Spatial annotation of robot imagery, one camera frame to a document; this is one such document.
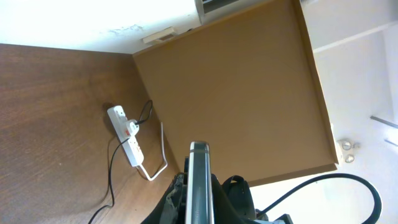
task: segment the wooden desk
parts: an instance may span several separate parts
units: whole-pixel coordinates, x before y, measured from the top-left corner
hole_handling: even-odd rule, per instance
[[[0,223],[88,223],[111,203],[118,141],[106,109],[138,118],[147,100],[131,55],[0,45]],[[153,174],[162,163],[155,114],[137,138]],[[149,182],[119,151],[116,205],[97,223],[141,222],[178,171],[169,147],[166,155],[169,167]]]

